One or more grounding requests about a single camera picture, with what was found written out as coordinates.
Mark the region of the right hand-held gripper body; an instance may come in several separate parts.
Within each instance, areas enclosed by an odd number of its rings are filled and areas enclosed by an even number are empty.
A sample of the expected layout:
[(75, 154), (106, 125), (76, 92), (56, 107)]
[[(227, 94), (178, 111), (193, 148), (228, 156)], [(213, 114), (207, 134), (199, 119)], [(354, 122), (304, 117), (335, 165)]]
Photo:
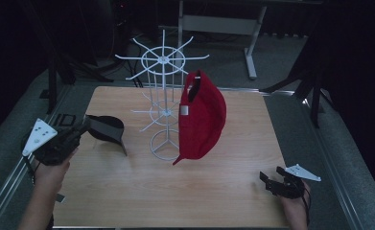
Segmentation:
[(305, 187), (303, 179), (320, 182), (321, 177), (309, 172), (299, 164), (283, 168), (289, 176), (283, 177), (282, 182), (273, 181), (273, 188), (269, 190), (275, 196), (283, 196), (285, 198), (299, 198), (303, 197)]

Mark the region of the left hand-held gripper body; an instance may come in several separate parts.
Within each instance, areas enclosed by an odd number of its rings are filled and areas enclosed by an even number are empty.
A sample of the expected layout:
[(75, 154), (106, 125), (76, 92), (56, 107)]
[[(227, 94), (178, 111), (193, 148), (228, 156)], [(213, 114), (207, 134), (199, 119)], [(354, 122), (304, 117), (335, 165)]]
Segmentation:
[(41, 119), (35, 121), (22, 150), (23, 157), (31, 154), (46, 166), (60, 165), (79, 146), (82, 123), (56, 130)]

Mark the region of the grey sun visor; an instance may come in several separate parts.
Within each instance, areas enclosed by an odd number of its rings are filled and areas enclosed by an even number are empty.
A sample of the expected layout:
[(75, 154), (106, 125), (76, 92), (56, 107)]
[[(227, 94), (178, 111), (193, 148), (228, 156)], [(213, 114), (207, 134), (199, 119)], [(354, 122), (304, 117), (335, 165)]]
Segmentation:
[(125, 125), (119, 118), (94, 115), (86, 115), (86, 118), (90, 121), (88, 132), (91, 136), (101, 141), (118, 144), (122, 148), (124, 155), (128, 155), (122, 140)]

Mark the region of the red baseball cap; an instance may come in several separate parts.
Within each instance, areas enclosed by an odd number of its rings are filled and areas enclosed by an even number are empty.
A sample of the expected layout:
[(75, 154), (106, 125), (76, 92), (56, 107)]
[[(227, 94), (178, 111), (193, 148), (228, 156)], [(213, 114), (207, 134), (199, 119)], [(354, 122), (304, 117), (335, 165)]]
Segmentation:
[(179, 161), (198, 160), (218, 143), (226, 121), (226, 103), (221, 91), (206, 74), (189, 73), (178, 111)]

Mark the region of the white wire display rack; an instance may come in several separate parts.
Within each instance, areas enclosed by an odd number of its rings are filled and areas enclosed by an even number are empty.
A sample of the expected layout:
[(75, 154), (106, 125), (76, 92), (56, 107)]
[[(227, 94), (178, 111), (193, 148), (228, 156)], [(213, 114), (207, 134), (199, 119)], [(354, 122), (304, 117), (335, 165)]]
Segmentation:
[(161, 44), (148, 47), (136, 38), (131, 40), (139, 49), (136, 57), (117, 58), (141, 64), (141, 70), (133, 70), (127, 81), (144, 89), (142, 96), (149, 104), (145, 109), (133, 109), (132, 113), (145, 114), (148, 123), (140, 131), (151, 131), (152, 138), (148, 150), (156, 158), (175, 161), (179, 157), (178, 107), (180, 93), (188, 72), (184, 66), (189, 60), (202, 60), (201, 57), (186, 57), (183, 49), (166, 44), (166, 31), (162, 31)]

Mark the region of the person's right hand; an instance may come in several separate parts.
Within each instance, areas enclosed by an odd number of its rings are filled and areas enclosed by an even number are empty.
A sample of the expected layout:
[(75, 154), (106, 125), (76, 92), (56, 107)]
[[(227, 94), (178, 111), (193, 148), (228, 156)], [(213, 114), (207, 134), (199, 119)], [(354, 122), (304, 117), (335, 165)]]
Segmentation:
[(283, 205), (284, 213), (288, 221), (295, 219), (308, 220), (309, 210), (311, 207), (310, 186), (303, 181), (305, 192), (300, 198), (285, 198), (280, 196), (279, 199)]

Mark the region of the person's left hand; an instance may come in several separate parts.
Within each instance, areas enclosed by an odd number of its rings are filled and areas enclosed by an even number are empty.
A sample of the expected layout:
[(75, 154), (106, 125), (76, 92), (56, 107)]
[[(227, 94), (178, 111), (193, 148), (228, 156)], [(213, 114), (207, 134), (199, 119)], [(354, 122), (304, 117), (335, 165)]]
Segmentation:
[(70, 160), (76, 154), (74, 149), (60, 165), (46, 166), (40, 163), (35, 171), (35, 191), (43, 195), (56, 194), (62, 187), (63, 179), (70, 167)]

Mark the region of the black tripod stand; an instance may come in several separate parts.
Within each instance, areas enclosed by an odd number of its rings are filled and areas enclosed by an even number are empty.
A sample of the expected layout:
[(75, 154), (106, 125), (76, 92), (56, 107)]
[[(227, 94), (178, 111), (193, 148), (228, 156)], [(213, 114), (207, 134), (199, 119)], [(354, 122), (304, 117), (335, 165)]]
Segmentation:
[(332, 64), (332, 49), (327, 35), (315, 29), (307, 39), (289, 75), (278, 83), (260, 89), (263, 93), (273, 93), (284, 86), (300, 81), (294, 90), (294, 96), (305, 101), (312, 94), (310, 119), (316, 128), (319, 128), (318, 112), (320, 97), (327, 99), (322, 92), (324, 77)]
[(55, 109), (58, 103), (58, 77), (61, 78), (64, 84), (74, 84), (76, 77), (73, 69), (83, 71), (88, 77), (97, 81), (112, 82), (111, 79), (103, 77), (60, 49), (52, 48), (48, 54), (48, 114)]

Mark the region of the black rectangular bracket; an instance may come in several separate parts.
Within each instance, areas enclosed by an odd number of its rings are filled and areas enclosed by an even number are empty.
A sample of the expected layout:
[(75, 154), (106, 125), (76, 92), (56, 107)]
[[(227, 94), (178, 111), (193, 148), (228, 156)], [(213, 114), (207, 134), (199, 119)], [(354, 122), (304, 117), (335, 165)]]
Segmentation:
[(60, 113), (54, 121), (55, 127), (70, 127), (76, 122), (76, 116), (73, 114)]

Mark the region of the metal floor rail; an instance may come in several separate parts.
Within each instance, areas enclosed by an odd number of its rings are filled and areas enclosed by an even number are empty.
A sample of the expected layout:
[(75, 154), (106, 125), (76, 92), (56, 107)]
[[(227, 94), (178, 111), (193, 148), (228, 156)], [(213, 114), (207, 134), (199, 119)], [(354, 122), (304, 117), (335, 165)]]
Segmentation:
[(307, 122), (312, 126), (312, 132), (317, 139), (317, 145), (320, 150), (321, 162), (324, 165), (327, 177), (329, 178), (336, 193), (338, 202), (347, 219), (350, 230), (362, 230), (361, 220), (356, 212), (353, 202), (351, 201), (350, 195), (346, 191), (346, 187), (340, 178), (339, 172), (334, 165), (333, 158), (331, 157), (331, 154), (324, 143), (325, 139), (321, 134), (321, 129), (316, 127), (315, 123), (311, 120), (310, 113), (312, 112), (312, 105), (307, 99), (301, 100), (301, 105), (303, 115), (306, 117)]
[(48, 101), (39, 98), (38, 90), (29, 90), (0, 126), (0, 219), (5, 219), (6, 229), (15, 228), (20, 220), (20, 209), (27, 202), (25, 196), (18, 198), (17, 207), (12, 208), (11, 216), (4, 215), (22, 178), (26, 176), (26, 166), (21, 155), (23, 139), (37, 118), (44, 118), (47, 122), (52, 120), (70, 89), (70, 86), (62, 87), (58, 93), (57, 105), (50, 114), (47, 114)]

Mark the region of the white metal desk frame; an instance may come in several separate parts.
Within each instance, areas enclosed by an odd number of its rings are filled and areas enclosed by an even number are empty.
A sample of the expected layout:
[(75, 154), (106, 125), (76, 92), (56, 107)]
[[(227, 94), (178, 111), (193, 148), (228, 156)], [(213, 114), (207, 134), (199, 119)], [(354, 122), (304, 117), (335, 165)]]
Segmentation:
[(267, 8), (273, 5), (283, 6), (320, 6), (323, 0), (202, 0), (203, 2), (214, 2), (220, 4), (243, 4), (259, 7), (255, 13), (255, 19), (228, 18), (206, 15), (192, 15), (184, 12), (185, 2), (198, 0), (176, 0), (178, 2), (178, 25), (177, 25), (177, 45), (183, 49), (182, 41), (184, 31), (219, 33), (231, 35), (249, 35), (250, 43), (244, 48), (244, 56), (248, 77), (251, 80), (257, 78), (255, 62), (253, 60), (254, 48), (260, 34), (264, 16)]

